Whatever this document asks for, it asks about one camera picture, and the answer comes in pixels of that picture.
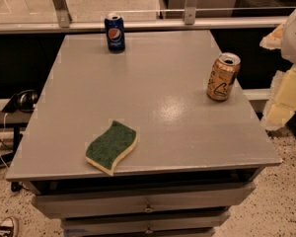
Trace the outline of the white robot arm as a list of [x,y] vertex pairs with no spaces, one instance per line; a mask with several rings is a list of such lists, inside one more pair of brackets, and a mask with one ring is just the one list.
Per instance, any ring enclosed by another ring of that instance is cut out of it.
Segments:
[[269,50],[279,49],[281,57],[292,63],[286,72],[275,72],[269,100],[262,112],[261,125],[266,130],[278,130],[296,113],[296,9],[284,23],[264,37],[259,45]]

